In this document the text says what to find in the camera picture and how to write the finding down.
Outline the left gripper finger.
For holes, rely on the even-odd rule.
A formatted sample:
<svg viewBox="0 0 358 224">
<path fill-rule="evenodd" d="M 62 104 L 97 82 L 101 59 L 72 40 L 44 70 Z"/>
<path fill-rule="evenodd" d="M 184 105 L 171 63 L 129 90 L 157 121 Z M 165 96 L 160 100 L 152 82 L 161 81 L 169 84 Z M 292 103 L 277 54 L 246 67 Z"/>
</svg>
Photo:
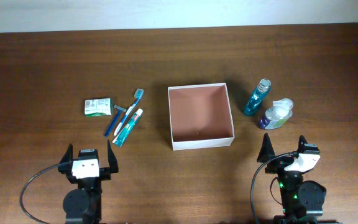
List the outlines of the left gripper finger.
<svg viewBox="0 0 358 224">
<path fill-rule="evenodd" d="M 73 160 L 73 145 L 69 144 L 59 164 L 68 165 L 72 162 L 72 160 Z"/>
<path fill-rule="evenodd" d="M 108 162 L 109 162 L 110 173 L 118 173 L 119 167 L 118 167 L 118 163 L 117 163 L 117 158 L 112 151 L 110 140 L 107 141 L 107 152 L 108 152 Z"/>
</svg>

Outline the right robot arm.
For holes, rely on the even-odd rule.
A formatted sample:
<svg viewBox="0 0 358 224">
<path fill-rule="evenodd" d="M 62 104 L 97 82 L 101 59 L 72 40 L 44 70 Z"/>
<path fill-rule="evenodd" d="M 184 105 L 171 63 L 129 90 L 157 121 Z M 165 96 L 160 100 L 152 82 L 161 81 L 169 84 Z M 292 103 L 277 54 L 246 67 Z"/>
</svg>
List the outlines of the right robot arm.
<svg viewBox="0 0 358 224">
<path fill-rule="evenodd" d="M 283 215 L 274 216 L 274 223 L 317 223 L 317 218 L 323 215 L 326 188 L 303 179 L 303 174 L 314 169 L 319 159 L 320 150 L 307 143 L 304 136 L 299 137 L 296 151 L 276 155 L 269 135 L 264 134 L 257 172 L 265 169 L 265 173 L 276 175 Z"/>
</svg>

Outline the teal toothpaste tube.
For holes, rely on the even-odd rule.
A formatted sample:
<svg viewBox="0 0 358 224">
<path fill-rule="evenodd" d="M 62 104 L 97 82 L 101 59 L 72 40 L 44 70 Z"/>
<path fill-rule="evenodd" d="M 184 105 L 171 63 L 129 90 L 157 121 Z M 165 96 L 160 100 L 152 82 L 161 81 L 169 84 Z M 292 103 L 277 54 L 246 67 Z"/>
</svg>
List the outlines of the teal toothpaste tube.
<svg viewBox="0 0 358 224">
<path fill-rule="evenodd" d="M 139 108 L 134 115 L 132 116 L 132 118 L 127 122 L 127 124 L 123 127 L 123 129 L 121 130 L 121 132 L 112 140 L 112 143 L 121 147 L 128 135 L 131 133 L 132 129 L 134 128 L 134 126 L 137 124 L 138 120 L 140 119 L 142 113 L 143 113 L 143 109 Z"/>
</svg>

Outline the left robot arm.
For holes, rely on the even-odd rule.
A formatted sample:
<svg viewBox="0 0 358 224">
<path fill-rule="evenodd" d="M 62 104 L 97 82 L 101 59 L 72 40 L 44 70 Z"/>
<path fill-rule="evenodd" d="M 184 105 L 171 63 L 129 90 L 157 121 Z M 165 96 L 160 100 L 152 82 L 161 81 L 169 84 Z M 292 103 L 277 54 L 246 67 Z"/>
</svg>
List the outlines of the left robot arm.
<svg viewBox="0 0 358 224">
<path fill-rule="evenodd" d="M 119 172 L 116 156 L 111 143 L 107 142 L 107 167 L 99 166 L 97 149 L 83 149 L 73 158 L 73 146 L 70 144 L 62 159 L 58 171 L 65 175 L 77 188 L 68 192 L 63 199 L 66 223 L 99 223 L 101 221 L 102 186 L 111 175 Z"/>
</svg>

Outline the purple hand soap pump bottle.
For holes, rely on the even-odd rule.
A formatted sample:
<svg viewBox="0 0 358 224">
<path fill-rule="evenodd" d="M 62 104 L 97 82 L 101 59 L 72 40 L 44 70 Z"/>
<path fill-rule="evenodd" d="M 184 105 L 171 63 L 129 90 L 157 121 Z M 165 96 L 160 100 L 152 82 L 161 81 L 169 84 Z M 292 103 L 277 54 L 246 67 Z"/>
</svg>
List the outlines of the purple hand soap pump bottle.
<svg viewBox="0 0 358 224">
<path fill-rule="evenodd" d="M 289 98 L 273 101 L 273 106 L 266 110 L 258 123 L 260 129 L 281 128 L 293 115 L 293 102 Z"/>
</svg>

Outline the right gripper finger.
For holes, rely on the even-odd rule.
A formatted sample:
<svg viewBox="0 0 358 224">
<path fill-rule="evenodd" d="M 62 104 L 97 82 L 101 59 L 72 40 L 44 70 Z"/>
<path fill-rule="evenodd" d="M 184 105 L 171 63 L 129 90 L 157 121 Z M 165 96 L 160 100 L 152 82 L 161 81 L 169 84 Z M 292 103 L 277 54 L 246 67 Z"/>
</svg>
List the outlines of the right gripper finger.
<svg viewBox="0 0 358 224">
<path fill-rule="evenodd" d="M 264 163 L 275 157 L 275 152 L 268 133 L 264 134 L 262 141 L 262 146 L 260 148 L 259 155 L 257 157 L 257 162 Z"/>
<path fill-rule="evenodd" d="M 305 144 L 307 144 L 307 141 L 306 141 L 304 135 L 301 135 L 299 137 L 299 141 L 298 141 L 298 149 L 297 149 L 298 153 L 304 153 L 307 150 Z"/>
</svg>

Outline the blue mouthwash bottle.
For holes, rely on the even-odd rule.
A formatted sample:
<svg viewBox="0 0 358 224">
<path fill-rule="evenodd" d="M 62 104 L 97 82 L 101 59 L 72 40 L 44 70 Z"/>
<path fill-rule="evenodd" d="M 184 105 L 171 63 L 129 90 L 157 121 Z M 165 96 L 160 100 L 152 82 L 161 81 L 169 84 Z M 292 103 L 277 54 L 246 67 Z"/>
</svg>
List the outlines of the blue mouthwash bottle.
<svg viewBox="0 0 358 224">
<path fill-rule="evenodd" d="M 264 98 L 268 95 L 270 88 L 271 81 L 266 78 L 261 79 L 257 87 L 252 92 L 249 101 L 245 105 L 243 113 L 247 116 L 252 116 L 253 114 L 255 114 L 262 106 L 262 102 Z"/>
</svg>

